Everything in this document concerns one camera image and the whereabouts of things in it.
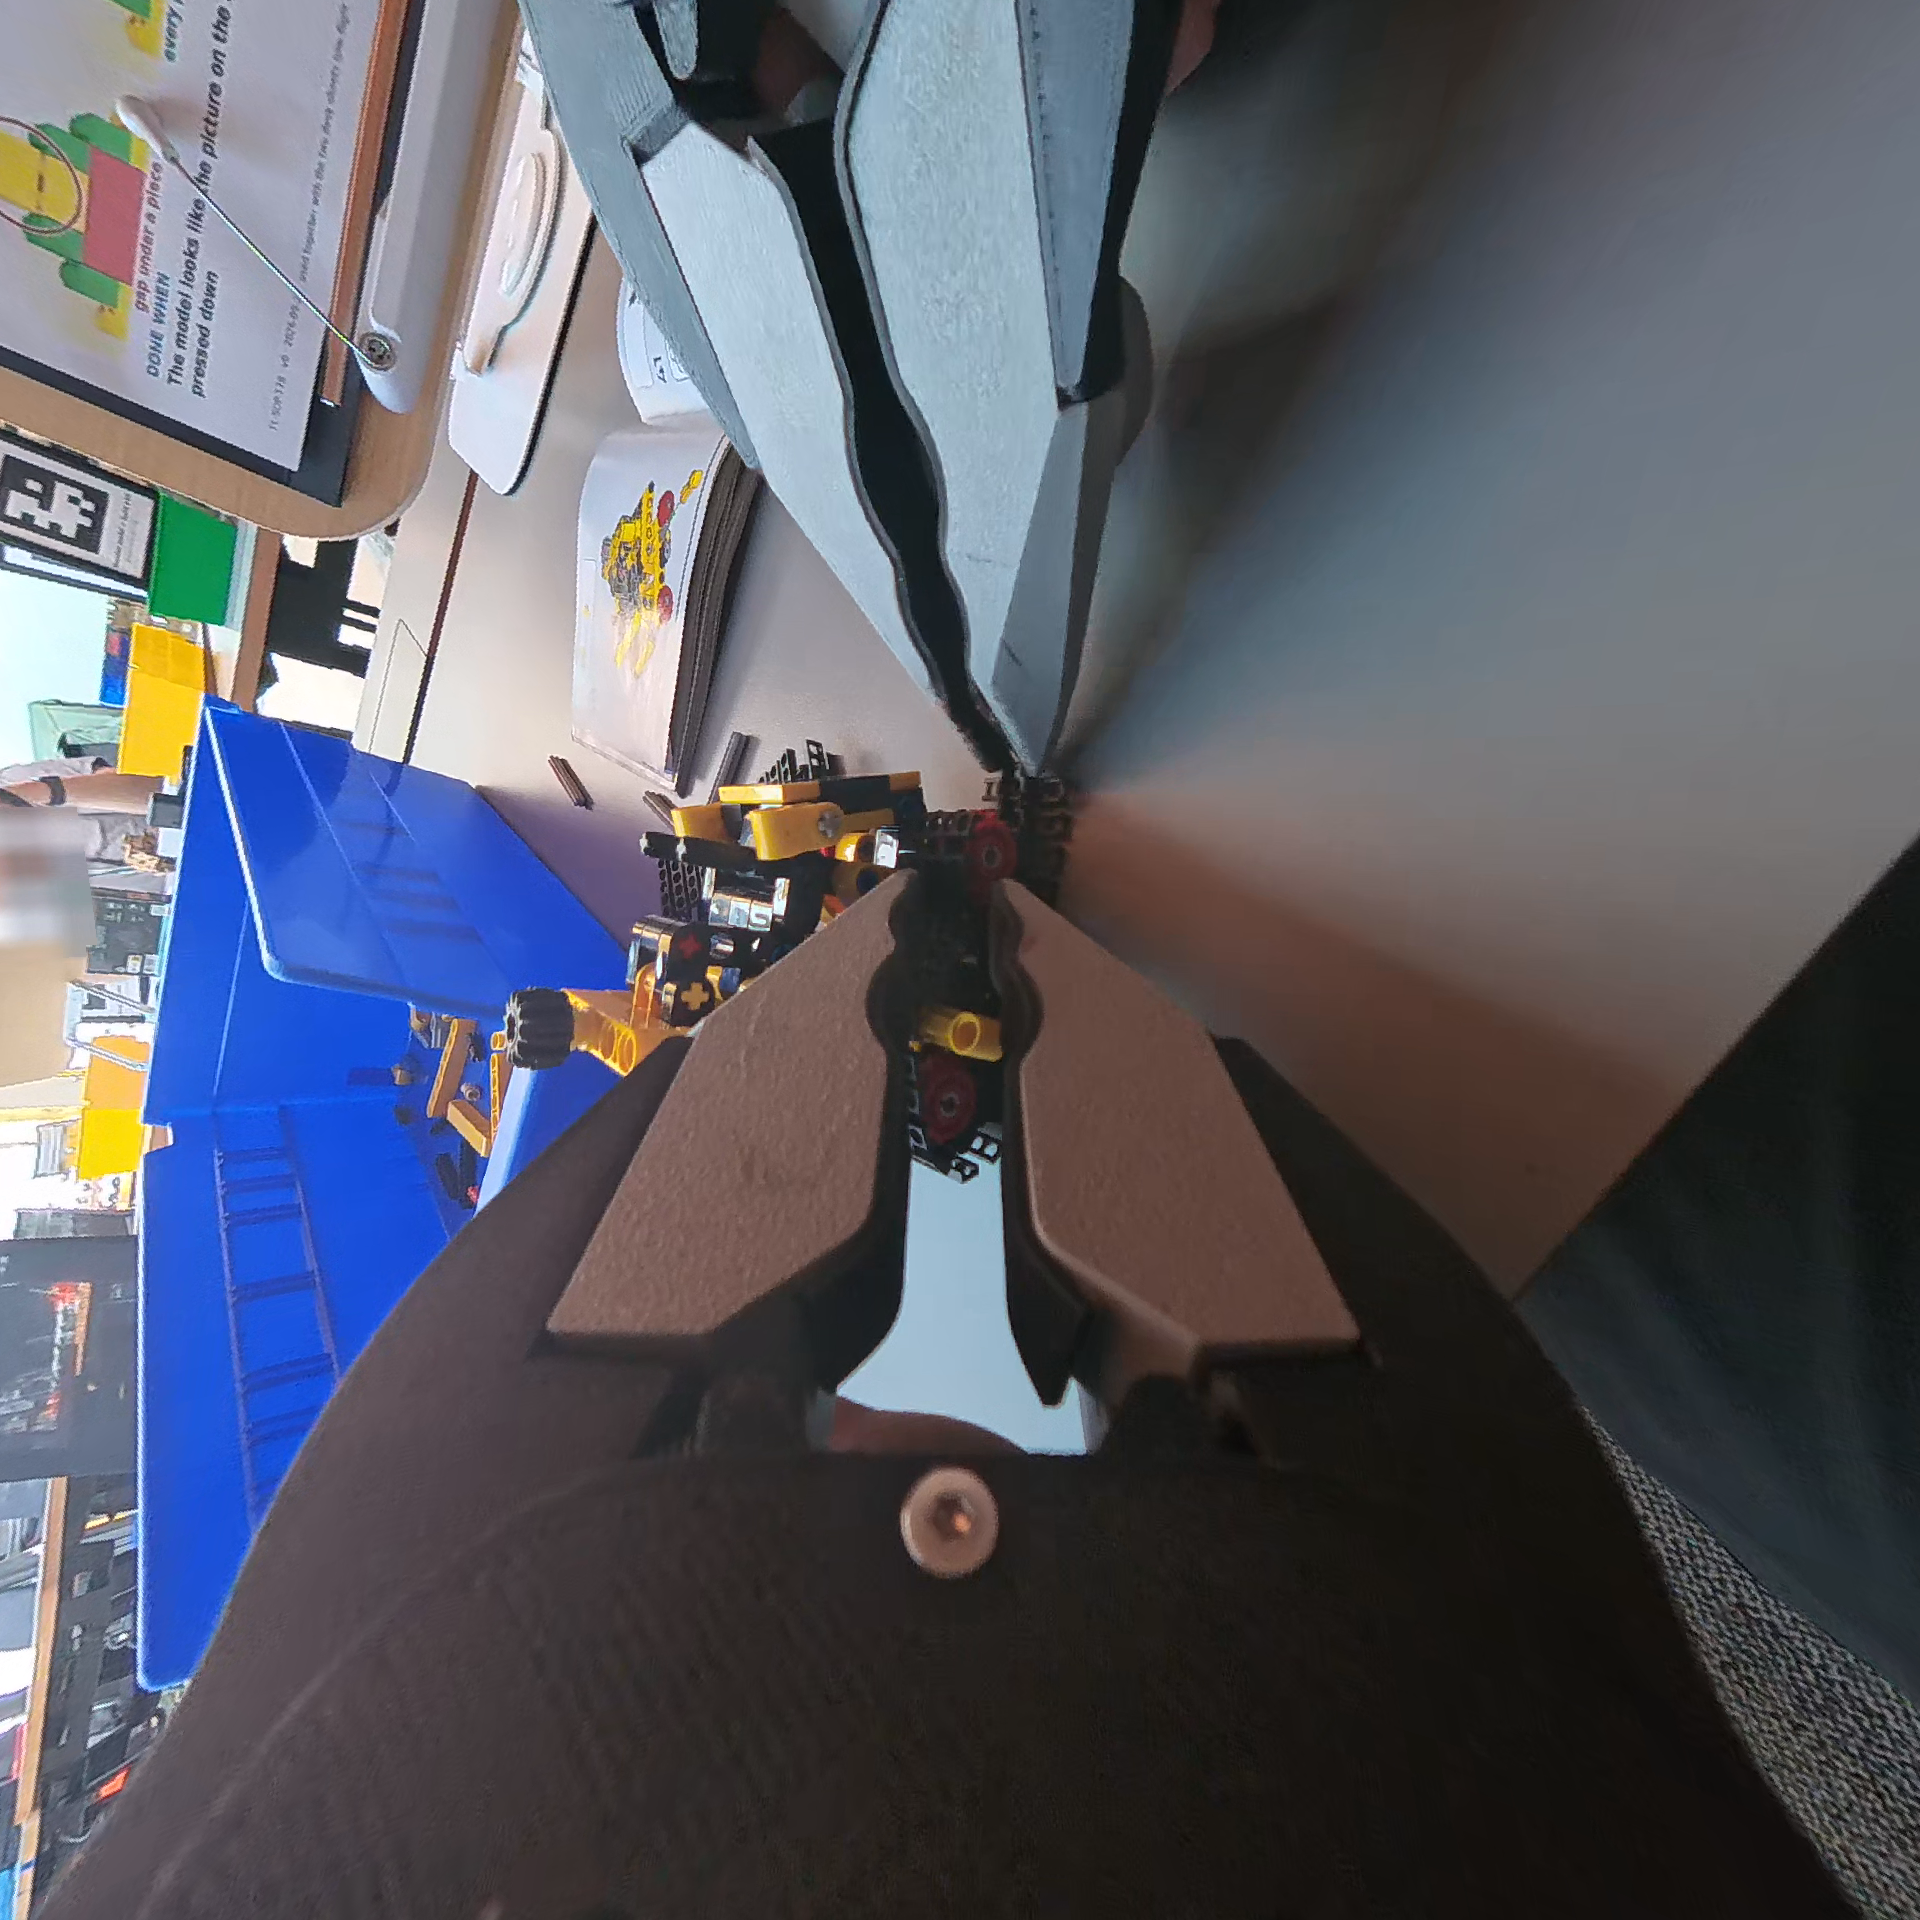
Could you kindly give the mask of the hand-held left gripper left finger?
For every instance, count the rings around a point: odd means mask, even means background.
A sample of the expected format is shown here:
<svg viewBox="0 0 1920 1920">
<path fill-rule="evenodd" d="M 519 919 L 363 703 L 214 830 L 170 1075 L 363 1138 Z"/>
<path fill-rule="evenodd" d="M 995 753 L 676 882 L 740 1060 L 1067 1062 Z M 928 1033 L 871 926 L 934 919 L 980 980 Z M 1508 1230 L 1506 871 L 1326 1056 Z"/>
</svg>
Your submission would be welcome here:
<svg viewBox="0 0 1920 1920">
<path fill-rule="evenodd" d="M 553 1339 L 717 1363 L 786 1310 L 813 1379 L 871 1356 L 901 1298 L 918 909 L 891 876 L 693 1031 Z"/>
</svg>

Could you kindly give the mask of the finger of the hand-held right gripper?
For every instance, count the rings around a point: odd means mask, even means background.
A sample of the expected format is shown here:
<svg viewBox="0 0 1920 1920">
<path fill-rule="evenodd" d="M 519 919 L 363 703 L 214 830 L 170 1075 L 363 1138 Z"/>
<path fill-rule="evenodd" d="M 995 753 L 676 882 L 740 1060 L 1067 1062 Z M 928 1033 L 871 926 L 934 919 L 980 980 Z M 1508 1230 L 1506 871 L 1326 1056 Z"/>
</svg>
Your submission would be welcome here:
<svg viewBox="0 0 1920 1920">
<path fill-rule="evenodd" d="M 1149 396 L 1122 249 L 1171 52 L 1173 4 L 875 4 L 836 112 L 880 348 L 929 464 L 962 692 L 1025 770 L 1057 749 Z"/>
<path fill-rule="evenodd" d="M 975 762 L 1009 763 L 965 666 L 939 500 L 896 387 L 825 119 L 687 124 L 640 166 L 756 467 Z"/>
</svg>

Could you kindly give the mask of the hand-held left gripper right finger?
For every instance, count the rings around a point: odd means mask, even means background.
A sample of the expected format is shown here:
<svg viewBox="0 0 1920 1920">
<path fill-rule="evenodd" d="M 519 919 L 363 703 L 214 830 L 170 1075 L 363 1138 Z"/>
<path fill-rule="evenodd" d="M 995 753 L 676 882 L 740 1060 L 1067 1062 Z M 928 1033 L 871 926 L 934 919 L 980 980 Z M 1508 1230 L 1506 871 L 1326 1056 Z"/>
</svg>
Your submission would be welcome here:
<svg viewBox="0 0 1920 1920">
<path fill-rule="evenodd" d="M 1212 1033 L 1013 880 L 995 987 L 1006 1305 L 1039 1399 L 1359 1353 Z"/>
</svg>

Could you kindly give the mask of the yellow lego bulldozer model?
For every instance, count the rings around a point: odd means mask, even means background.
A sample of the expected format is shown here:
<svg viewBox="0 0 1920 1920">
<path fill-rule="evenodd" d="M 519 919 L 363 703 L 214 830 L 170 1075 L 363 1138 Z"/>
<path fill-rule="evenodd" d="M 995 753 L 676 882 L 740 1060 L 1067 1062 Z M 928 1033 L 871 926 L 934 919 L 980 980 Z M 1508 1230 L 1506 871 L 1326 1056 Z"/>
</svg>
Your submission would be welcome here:
<svg viewBox="0 0 1920 1920">
<path fill-rule="evenodd" d="M 647 831 L 660 909 L 638 918 L 618 987 L 524 987 L 502 1016 L 512 1068 L 478 1204 L 661 1044 L 693 1029 L 893 876 L 936 808 L 918 771 L 843 773 L 815 742 Z"/>
</svg>

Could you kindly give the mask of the loose lego pieces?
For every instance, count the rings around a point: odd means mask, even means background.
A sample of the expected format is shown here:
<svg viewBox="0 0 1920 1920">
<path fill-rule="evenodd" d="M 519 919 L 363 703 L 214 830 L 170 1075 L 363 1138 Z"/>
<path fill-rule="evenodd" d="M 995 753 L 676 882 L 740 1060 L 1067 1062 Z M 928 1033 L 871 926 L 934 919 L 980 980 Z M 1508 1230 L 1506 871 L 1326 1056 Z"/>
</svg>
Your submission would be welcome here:
<svg viewBox="0 0 1920 1920">
<path fill-rule="evenodd" d="M 456 1216 L 474 1211 L 512 1079 L 502 1031 L 412 1005 L 389 1075 L 393 1120 L 433 1198 Z"/>
</svg>

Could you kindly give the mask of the open lego instruction booklet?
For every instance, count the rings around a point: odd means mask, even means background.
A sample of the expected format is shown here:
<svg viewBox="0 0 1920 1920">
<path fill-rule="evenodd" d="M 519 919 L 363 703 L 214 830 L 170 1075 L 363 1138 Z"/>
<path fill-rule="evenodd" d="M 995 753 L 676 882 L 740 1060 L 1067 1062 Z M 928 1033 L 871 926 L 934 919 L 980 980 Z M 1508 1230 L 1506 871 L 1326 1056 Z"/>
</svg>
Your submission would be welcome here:
<svg viewBox="0 0 1920 1920">
<path fill-rule="evenodd" d="M 686 795 L 762 476 L 629 283 L 616 354 L 638 419 L 600 440 L 580 491 L 571 740 Z"/>
</svg>

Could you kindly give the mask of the white stand base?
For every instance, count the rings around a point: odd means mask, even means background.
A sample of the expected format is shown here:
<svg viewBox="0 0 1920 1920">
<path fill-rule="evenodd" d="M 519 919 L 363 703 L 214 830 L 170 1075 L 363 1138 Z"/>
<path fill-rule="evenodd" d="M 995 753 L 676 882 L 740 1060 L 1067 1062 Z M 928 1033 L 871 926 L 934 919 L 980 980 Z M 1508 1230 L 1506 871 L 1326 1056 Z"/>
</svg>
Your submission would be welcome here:
<svg viewBox="0 0 1920 1920">
<path fill-rule="evenodd" d="M 332 305 L 332 324 L 350 345 L 324 351 L 319 393 L 329 403 L 367 393 L 356 359 L 361 280 L 371 220 L 395 173 L 399 108 L 408 99 L 424 4 L 377 4 L 373 14 L 371 65 L 353 138 L 347 223 Z M 593 215 L 524 25 L 502 105 L 504 168 L 467 318 L 453 348 L 446 435 L 486 487 L 507 496 L 519 485 L 539 435 L 564 329 L 591 249 Z"/>
</svg>

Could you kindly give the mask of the wooden board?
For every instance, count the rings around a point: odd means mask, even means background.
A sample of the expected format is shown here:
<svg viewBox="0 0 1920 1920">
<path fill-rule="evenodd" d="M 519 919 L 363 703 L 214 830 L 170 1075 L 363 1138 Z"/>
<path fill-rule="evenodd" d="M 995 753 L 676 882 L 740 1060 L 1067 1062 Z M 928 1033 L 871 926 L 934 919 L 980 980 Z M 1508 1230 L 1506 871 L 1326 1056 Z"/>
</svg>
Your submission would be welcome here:
<svg viewBox="0 0 1920 1920">
<path fill-rule="evenodd" d="M 514 2 L 430 2 L 419 12 L 410 82 L 397 108 L 395 171 L 371 217 L 358 286 L 358 329 L 404 351 L 397 379 L 358 401 L 335 496 L 300 491 L 214 443 L 188 443 L 50 384 L 3 357 L 1 422 L 126 479 L 176 494 L 267 531 L 343 540 L 402 515 L 417 496 L 447 405 L 505 158 L 505 98 L 522 21 Z"/>
</svg>

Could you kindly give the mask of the printed instruction sheet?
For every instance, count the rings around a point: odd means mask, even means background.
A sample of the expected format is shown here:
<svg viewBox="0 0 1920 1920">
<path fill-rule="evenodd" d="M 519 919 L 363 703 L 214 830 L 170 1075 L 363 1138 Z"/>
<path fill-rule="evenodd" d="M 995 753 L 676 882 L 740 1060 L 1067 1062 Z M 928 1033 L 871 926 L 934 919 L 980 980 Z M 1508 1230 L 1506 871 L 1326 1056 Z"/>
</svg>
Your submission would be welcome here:
<svg viewBox="0 0 1920 1920">
<path fill-rule="evenodd" d="M 335 494 L 358 399 L 321 376 L 376 8 L 5 2 L 3 359 Z M 185 175 L 115 118 L 124 93 Z"/>
</svg>

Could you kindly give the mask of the blue plastic bin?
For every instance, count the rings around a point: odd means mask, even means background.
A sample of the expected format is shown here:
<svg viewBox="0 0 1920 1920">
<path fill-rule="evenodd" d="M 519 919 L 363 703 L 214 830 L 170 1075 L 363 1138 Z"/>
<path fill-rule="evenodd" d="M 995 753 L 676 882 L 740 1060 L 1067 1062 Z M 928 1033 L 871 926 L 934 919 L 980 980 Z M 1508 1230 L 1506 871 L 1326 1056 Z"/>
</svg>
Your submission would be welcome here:
<svg viewBox="0 0 1920 1920">
<path fill-rule="evenodd" d="M 189 1679 L 301 1441 L 472 1214 L 414 1017 L 614 987 L 614 936 L 474 786 L 207 702 L 160 953 L 137 1198 L 146 1688 Z"/>
</svg>

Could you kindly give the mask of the small green bin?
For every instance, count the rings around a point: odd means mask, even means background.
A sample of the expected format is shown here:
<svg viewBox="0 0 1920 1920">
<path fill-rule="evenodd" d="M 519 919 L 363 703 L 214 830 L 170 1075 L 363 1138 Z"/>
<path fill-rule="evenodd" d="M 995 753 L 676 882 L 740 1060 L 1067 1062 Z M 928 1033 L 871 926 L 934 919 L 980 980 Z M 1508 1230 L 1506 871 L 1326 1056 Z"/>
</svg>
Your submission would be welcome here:
<svg viewBox="0 0 1920 1920">
<path fill-rule="evenodd" d="M 146 605 L 155 619 L 240 629 L 251 587 L 258 528 L 160 491 Z"/>
</svg>

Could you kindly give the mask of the yellow bin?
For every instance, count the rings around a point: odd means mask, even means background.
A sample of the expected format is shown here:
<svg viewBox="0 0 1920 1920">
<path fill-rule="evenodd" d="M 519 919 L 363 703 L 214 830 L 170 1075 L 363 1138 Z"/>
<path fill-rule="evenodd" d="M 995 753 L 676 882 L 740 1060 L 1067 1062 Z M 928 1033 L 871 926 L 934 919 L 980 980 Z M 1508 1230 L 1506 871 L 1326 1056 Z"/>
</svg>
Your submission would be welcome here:
<svg viewBox="0 0 1920 1920">
<path fill-rule="evenodd" d="M 134 1033 L 102 1035 L 86 1045 L 78 1082 L 78 1120 L 70 1170 L 82 1181 L 129 1178 L 148 1149 L 144 1104 L 151 1040 Z"/>
<path fill-rule="evenodd" d="M 199 638 L 134 621 L 115 770 L 178 781 L 212 684 L 212 660 Z"/>
</svg>

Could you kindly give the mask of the fiducial tag sign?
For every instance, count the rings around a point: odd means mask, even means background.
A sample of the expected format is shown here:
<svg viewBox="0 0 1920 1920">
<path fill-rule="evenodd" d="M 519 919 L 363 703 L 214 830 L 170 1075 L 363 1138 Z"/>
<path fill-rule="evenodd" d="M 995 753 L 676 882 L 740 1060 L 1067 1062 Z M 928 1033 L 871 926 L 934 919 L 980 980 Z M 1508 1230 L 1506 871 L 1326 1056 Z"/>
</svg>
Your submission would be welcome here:
<svg viewBox="0 0 1920 1920">
<path fill-rule="evenodd" d="M 144 598 L 157 508 L 154 487 L 1 428 L 3 545 L 31 550 Z"/>
</svg>

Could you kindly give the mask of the dark monitor screen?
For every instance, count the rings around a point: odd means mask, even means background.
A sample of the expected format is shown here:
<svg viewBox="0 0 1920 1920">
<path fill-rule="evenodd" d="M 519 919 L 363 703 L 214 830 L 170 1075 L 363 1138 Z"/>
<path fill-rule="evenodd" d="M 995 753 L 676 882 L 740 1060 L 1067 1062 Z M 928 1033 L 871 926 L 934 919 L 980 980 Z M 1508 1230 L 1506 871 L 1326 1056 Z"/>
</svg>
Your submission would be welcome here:
<svg viewBox="0 0 1920 1920">
<path fill-rule="evenodd" d="M 134 1471 L 136 1260 L 126 1233 L 3 1239 L 3 1484 Z"/>
</svg>

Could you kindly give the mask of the grey fabric chair seat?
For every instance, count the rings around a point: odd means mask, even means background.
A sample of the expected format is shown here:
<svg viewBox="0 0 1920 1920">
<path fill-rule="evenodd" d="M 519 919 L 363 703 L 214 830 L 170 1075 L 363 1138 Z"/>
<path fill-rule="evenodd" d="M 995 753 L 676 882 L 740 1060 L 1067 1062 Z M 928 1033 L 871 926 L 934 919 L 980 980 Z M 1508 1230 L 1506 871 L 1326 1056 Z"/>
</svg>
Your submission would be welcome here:
<svg viewBox="0 0 1920 1920">
<path fill-rule="evenodd" d="M 1862 1915 L 1917 1914 L 1917 1712 L 1587 1418 L 1747 1755 Z"/>
</svg>

